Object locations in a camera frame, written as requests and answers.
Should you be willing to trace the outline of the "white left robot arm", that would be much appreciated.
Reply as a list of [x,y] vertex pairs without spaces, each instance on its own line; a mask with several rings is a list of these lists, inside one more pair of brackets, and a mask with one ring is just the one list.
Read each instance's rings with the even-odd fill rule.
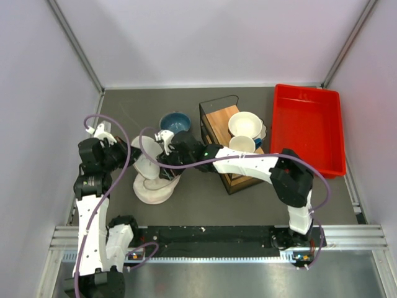
[[131,215],[106,222],[111,174],[126,170],[141,155],[116,137],[88,138],[78,144],[81,164],[74,183],[79,215],[78,255],[73,276],[65,280],[69,297],[123,297],[123,265],[128,246],[140,241],[140,230]]

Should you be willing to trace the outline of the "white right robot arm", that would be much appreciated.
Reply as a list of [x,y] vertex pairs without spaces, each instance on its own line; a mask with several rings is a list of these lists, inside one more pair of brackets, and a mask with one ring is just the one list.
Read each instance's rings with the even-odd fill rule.
[[155,140],[164,148],[156,158],[161,164],[161,178],[172,179],[187,168],[195,168],[203,173],[236,174],[265,181],[273,186],[289,214],[288,230],[273,234],[274,245],[286,249],[311,240],[313,172],[300,163],[294,151],[284,150],[284,156],[262,156],[214,143],[205,145],[186,131],[162,130]]

